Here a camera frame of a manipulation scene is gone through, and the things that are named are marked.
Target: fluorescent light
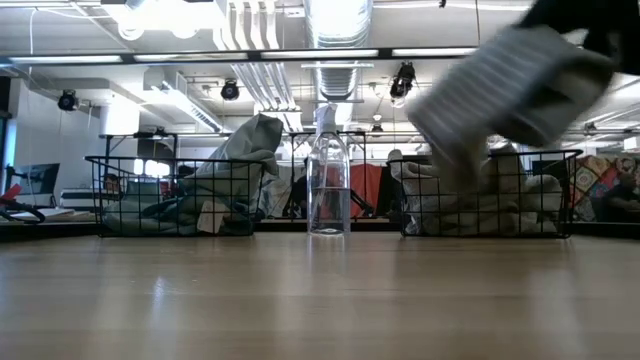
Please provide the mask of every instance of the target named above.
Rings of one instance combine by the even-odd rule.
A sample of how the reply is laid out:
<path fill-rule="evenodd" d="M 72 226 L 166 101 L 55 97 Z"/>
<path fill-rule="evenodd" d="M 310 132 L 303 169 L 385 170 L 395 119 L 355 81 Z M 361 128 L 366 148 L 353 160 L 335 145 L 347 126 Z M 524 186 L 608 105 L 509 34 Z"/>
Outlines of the fluorescent light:
<path fill-rule="evenodd" d="M 465 56 L 476 51 L 474 47 L 460 48 L 436 48 L 436 49 L 394 49 L 391 52 L 393 57 L 409 56 Z"/>
<path fill-rule="evenodd" d="M 94 6 L 99 6 L 100 2 L 93 3 Z M 71 5 L 66 1 L 2 1 L 0 2 L 0 8 L 69 8 Z"/>
<path fill-rule="evenodd" d="M 302 64 L 300 65 L 302 69 L 371 69 L 373 68 L 372 63 L 349 63 L 349 64 L 339 64 L 339 63 L 313 63 L 313 64 Z"/>
<path fill-rule="evenodd" d="M 440 4 L 433 1 L 400 1 L 397 4 L 390 1 L 383 1 L 382 3 L 374 4 L 374 9 L 424 9 L 424 8 L 439 8 Z M 447 4 L 447 8 L 476 10 L 476 4 L 469 1 L 464 3 L 450 3 Z M 484 11 L 513 11 L 524 12 L 531 8 L 529 5 L 482 5 L 478 4 L 478 10 Z"/>
<path fill-rule="evenodd" d="M 82 55 L 82 56 L 18 56 L 10 57 L 14 64 L 88 64 L 121 63 L 120 55 Z"/>
<path fill-rule="evenodd" d="M 206 54 L 152 54 L 152 55 L 133 55 L 133 58 L 139 62 L 157 62 L 157 61 L 211 61 L 211 60 L 247 60 L 247 53 L 206 53 Z"/>
<path fill-rule="evenodd" d="M 374 58 L 378 56 L 375 49 L 336 49 L 336 50 L 293 50 L 293 51 L 267 51 L 262 53 L 263 59 L 296 59 L 296 58 Z"/>

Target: colorful quilt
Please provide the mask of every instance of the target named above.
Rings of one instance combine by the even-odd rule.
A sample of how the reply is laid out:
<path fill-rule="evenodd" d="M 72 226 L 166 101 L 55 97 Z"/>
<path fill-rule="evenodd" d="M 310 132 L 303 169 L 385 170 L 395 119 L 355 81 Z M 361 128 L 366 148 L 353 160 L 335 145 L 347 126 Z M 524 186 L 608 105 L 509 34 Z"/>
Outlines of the colorful quilt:
<path fill-rule="evenodd" d="M 574 201 L 574 220 L 597 221 L 591 200 L 601 198 L 616 186 L 622 172 L 634 174 L 640 184 L 640 158 L 621 154 L 577 159 L 570 186 Z"/>

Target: spotlight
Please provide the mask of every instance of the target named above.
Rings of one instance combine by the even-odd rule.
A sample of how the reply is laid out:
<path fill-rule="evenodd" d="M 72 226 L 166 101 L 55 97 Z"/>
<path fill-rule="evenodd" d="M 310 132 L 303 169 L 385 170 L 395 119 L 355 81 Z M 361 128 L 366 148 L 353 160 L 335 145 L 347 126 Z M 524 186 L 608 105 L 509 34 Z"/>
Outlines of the spotlight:
<path fill-rule="evenodd" d="M 79 104 L 75 90 L 63 90 L 58 99 L 58 108 L 63 111 L 76 111 Z"/>
<path fill-rule="evenodd" d="M 391 101 L 395 104 L 404 104 L 404 98 L 407 96 L 411 88 L 413 87 L 413 81 L 416 79 L 416 70 L 413 68 L 413 63 L 405 61 L 400 66 L 400 70 L 393 77 L 393 84 L 389 95 L 391 95 Z"/>
<path fill-rule="evenodd" d="M 373 124 L 373 126 L 371 127 L 371 132 L 384 132 L 384 129 L 382 129 L 382 125 L 380 124 Z"/>
<path fill-rule="evenodd" d="M 240 90 L 238 89 L 236 79 L 228 79 L 225 81 L 220 96 L 227 101 L 236 100 L 240 96 Z"/>

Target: wire basket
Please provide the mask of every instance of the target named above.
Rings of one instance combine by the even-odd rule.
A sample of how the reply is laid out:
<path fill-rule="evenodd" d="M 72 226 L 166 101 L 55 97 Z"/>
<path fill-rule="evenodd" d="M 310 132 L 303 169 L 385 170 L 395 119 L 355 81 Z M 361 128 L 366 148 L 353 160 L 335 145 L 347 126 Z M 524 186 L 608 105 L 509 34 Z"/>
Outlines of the wire basket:
<path fill-rule="evenodd" d="M 249 236 L 264 163 L 89 156 L 101 236 Z"/>
<path fill-rule="evenodd" d="M 478 189 L 448 190 L 427 157 L 390 160 L 404 236 L 567 238 L 580 150 L 493 152 Z"/>

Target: gray fabric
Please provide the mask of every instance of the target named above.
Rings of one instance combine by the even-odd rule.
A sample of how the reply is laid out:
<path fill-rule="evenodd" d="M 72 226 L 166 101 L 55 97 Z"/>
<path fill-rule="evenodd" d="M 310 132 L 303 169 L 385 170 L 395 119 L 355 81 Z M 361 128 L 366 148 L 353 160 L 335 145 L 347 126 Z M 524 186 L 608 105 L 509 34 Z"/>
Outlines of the gray fabric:
<path fill-rule="evenodd" d="M 267 173 L 277 175 L 275 152 L 280 145 L 282 129 L 280 120 L 256 115 L 231 134 L 209 159 L 261 161 Z M 240 206 L 238 203 L 255 203 L 253 197 L 258 194 L 261 173 L 262 165 L 259 164 L 206 163 L 181 181 L 186 196 L 161 203 L 156 199 L 143 201 L 139 205 L 139 197 L 129 194 L 123 201 L 105 209 L 104 223 L 125 234 L 192 234 L 197 231 L 195 224 L 204 202 L 215 201 L 229 209 L 225 224 L 232 221 L 250 229 L 249 219 L 238 214 L 236 209 Z M 255 206 L 250 209 L 250 212 L 254 211 Z"/>
<path fill-rule="evenodd" d="M 436 166 L 391 162 L 391 176 L 407 195 L 404 210 L 412 222 L 405 231 L 444 236 L 555 232 L 553 219 L 538 219 L 541 213 L 560 210 L 558 180 L 548 175 L 527 178 L 510 144 L 492 153 L 506 156 L 482 161 L 479 190 L 468 193 L 454 191 L 439 177 L 442 171 Z M 389 160 L 399 159 L 400 151 L 389 154 Z"/>
<path fill-rule="evenodd" d="M 613 73 L 608 58 L 550 28 L 507 27 L 413 101 L 407 116 L 431 145 L 443 180 L 473 189 L 487 136 L 550 144 L 604 94 Z"/>

